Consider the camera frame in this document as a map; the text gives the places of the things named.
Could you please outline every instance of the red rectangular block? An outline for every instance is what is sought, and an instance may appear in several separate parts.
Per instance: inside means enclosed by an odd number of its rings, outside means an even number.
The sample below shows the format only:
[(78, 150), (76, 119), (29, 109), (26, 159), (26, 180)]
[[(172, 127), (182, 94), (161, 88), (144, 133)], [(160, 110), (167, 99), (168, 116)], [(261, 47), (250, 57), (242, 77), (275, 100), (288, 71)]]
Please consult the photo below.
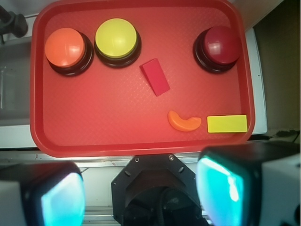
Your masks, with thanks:
[(156, 96), (159, 96), (162, 93), (170, 90), (169, 84), (165, 78), (158, 59), (152, 59), (149, 62), (141, 65), (140, 68)]

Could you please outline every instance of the black cable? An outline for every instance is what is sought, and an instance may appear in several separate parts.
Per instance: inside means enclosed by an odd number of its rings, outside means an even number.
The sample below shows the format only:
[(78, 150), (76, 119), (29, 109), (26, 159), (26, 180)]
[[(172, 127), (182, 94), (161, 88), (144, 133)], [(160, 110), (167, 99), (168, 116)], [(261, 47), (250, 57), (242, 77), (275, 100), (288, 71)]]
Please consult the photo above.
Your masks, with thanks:
[(165, 197), (165, 194), (169, 191), (173, 190), (173, 188), (168, 187), (166, 188), (160, 195), (159, 201), (157, 202), (157, 217), (158, 217), (158, 224), (160, 226), (164, 226), (164, 216), (163, 216), (163, 198)]
[(254, 135), (251, 135), (248, 140), (252, 141), (252, 140), (270, 140), (270, 139), (271, 139), (271, 137), (268, 137), (266, 135), (254, 134)]
[(295, 141), (297, 140), (298, 136), (300, 135), (300, 131), (298, 131), (296, 138), (292, 141), (292, 143), (295, 143)]
[(1, 45), (4, 45), (4, 44), (5, 44), (4, 38), (3, 38), (3, 34), (0, 35), (0, 44), (1, 44)]

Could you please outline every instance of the dark red button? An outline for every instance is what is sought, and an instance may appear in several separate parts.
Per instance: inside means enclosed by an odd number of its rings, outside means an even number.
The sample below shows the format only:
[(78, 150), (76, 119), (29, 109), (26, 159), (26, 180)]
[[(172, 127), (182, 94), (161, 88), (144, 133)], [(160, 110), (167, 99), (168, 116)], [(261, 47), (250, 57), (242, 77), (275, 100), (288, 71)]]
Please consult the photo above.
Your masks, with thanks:
[(231, 28), (225, 26), (212, 27), (205, 35), (205, 54), (217, 64), (227, 65), (237, 61), (241, 50), (240, 38)]

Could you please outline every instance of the orange button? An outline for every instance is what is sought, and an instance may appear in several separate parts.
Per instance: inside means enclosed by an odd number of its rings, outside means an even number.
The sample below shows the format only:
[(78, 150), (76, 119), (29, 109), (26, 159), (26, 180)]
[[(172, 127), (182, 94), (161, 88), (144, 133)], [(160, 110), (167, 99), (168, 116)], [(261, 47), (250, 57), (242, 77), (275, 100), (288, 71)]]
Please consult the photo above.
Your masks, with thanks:
[(53, 32), (45, 44), (48, 61), (58, 67), (71, 67), (81, 60), (85, 43), (80, 33), (72, 28), (61, 28)]

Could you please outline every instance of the tray rim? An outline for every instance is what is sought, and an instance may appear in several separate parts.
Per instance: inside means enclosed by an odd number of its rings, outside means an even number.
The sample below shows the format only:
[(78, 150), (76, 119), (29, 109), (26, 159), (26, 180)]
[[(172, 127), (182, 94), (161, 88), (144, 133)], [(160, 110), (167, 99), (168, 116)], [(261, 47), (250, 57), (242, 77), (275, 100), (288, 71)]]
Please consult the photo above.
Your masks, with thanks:
[[(247, 97), (249, 100), (248, 110), (250, 115), (248, 116), (248, 131), (244, 133), (238, 139), (214, 139), (214, 140), (193, 140), (189, 141), (189, 145), (178, 146), (177, 144), (187, 142), (187, 141), (174, 141), (174, 142), (158, 142), (158, 143), (137, 143), (137, 144), (117, 144), (117, 145), (85, 145), (85, 146), (59, 146), (59, 145), (44, 145), (44, 141), (48, 140), (51, 142), (45, 135), (43, 125), (39, 124), (40, 121), (38, 117), (43, 117), (43, 109), (39, 109), (36, 99), (37, 95), (40, 92), (43, 92), (43, 88), (36, 86), (36, 54), (38, 47), (41, 47), (42, 42), (38, 42), (38, 39), (44, 37), (44, 34), (40, 34), (37, 31), (41, 26), (44, 20), (47, 21), (49, 14), (52, 10), (58, 10), (61, 6), (74, 5), (74, 4), (89, 4), (95, 2), (102, 2), (108, 9), (112, 8), (147, 8), (147, 7), (210, 7), (217, 8), (216, 6), (223, 5), (227, 12), (222, 11), (227, 17), (227, 14), (232, 14), (236, 19), (236, 29), (239, 31), (241, 37), (242, 46), (243, 46), (243, 58), (246, 69), (246, 85), (247, 85)], [(126, 7), (120, 7), (119, 4), (122, 3), (124, 6), (127, 3)], [(33, 25), (32, 32), (32, 47), (31, 47), (31, 76), (30, 76), (30, 130), (32, 138), (37, 145), (37, 147), (54, 157), (88, 157), (88, 156), (120, 156), (120, 155), (136, 155), (136, 154), (160, 154), (160, 153), (179, 153), (179, 152), (199, 152), (206, 146), (211, 145), (233, 145), (240, 144), (245, 142), (252, 134), (255, 124), (255, 110), (254, 110), (254, 100), (253, 100), (253, 88), (251, 81), (251, 72), (249, 59), (247, 54), (246, 39), (244, 33), (244, 27), (242, 23), (241, 16), (234, 6), (229, 3), (227, 0), (62, 0), (51, 3), (46, 8), (44, 8), (39, 15), (37, 16), (35, 23)], [(89, 151), (81, 152), (82, 147), (92, 147)]]

